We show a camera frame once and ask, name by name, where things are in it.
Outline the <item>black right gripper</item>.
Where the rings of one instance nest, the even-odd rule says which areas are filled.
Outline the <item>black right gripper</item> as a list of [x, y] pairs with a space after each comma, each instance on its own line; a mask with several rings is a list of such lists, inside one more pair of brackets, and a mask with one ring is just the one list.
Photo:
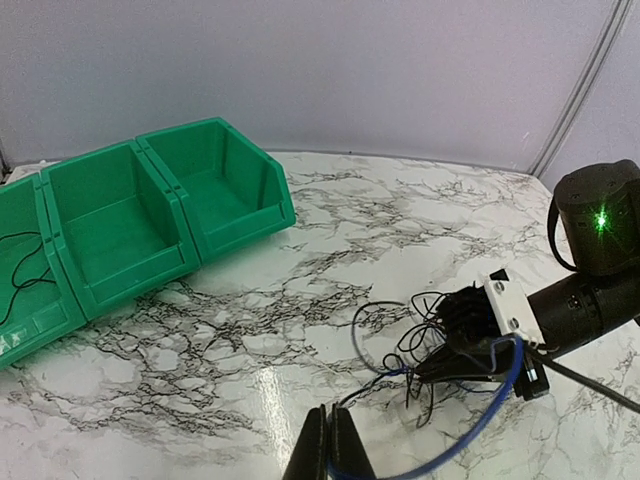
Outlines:
[[447, 294], [435, 312], [446, 344], [428, 354], [414, 374], [423, 383], [488, 381], [497, 368], [491, 344], [502, 334], [485, 289], [472, 285]]

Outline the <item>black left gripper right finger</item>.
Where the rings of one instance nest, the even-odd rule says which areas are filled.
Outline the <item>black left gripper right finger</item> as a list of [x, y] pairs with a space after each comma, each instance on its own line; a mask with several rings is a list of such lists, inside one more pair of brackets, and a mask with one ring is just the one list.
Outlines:
[[329, 473], [333, 479], [375, 479], [350, 411], [332, 406], [329, 420]]

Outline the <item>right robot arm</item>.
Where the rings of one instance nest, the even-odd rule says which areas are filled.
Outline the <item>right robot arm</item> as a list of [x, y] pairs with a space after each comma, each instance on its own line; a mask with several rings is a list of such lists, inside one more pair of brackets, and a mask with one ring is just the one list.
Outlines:
[[[562, 225], [573, 260], [557, 254]], [[526, 295], [504, 269], [480, 286], [447, 295], [435, 317], [445, 342], [414, 370], [423, 384], [506, 379], [512, 368], [508, 335], [522, 339], [515, 394], [532, 400], [549, 391], [549, 361], [639, 318], [639, 167], [629, 159], [565, 175], [547, 217], [555, 259], [569, 276]]]

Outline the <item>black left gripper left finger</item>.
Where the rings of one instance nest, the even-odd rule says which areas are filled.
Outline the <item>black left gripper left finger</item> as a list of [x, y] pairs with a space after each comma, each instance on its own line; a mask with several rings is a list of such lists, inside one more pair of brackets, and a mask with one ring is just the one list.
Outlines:
[[326, 406], [308, 411], [283, 480], [326, 480], [329, 427]]

